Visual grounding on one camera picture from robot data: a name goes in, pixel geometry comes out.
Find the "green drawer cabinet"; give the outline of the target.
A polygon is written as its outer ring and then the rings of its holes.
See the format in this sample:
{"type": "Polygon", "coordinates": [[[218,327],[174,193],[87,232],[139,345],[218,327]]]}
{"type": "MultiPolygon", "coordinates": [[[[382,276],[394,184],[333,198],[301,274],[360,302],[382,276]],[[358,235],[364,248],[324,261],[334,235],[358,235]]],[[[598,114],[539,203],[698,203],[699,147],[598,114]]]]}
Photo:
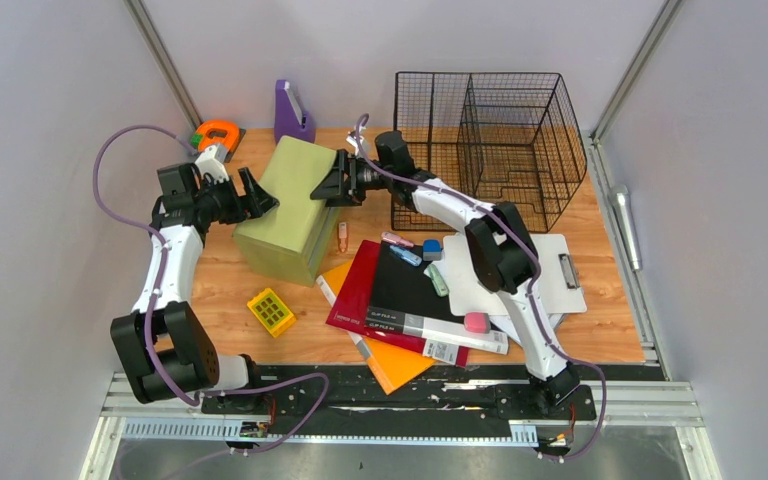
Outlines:
{"type": "Polygon", "coordinates": [[[336,228],[339,211],[310,194],[325,179],[337,151],[284,136],[259,179],[278,206],[238,224],[232,238],[252,272],[310,287],[336,228]]]}

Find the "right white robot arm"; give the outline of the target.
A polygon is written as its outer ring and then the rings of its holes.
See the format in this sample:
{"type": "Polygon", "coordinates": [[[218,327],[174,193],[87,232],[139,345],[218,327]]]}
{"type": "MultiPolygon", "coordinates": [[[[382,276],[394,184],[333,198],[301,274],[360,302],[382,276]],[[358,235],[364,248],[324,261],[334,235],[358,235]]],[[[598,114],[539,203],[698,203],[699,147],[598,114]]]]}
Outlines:
{"type": "Polygon", "coordinates": [[[416,166],[398,130],[374,140],[370,159],[361,128],[348,134],[355,150],[336,153],[329,172],[312,190],[314,200],[330,207],[359,206],[369,190],[386,190],[397,203],[433,217],[467,241],[472,269],[482,287],[496,294],[520,339],[531,377],[531,403],[544,417],[556,417],[571,403],[580,377],[563,351],[538,297],[542,274],[536,247],[518,208],[511,202],[479,201],[416,166]]]}

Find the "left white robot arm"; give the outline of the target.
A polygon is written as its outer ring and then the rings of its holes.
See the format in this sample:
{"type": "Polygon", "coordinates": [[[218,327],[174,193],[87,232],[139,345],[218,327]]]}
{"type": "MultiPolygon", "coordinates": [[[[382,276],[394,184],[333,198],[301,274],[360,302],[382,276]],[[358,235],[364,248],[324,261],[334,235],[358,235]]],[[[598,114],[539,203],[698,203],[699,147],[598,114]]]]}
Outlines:
{"type": "Polygon", "coordinates": [[[235,225],[274,211],[279,201],[239,171],[237,193],[223,165],[181,163],[158,171],[162,190],[146,229],[152,258],[131,311],[112,321],[111,339],[137,401],[179,398],[196,404],[206,390],[228,391],[243,413],[258,411],[266,386],[253,376],[247,355],[218,354],[192,306],[195,269],[209,228],[235,225]]]}

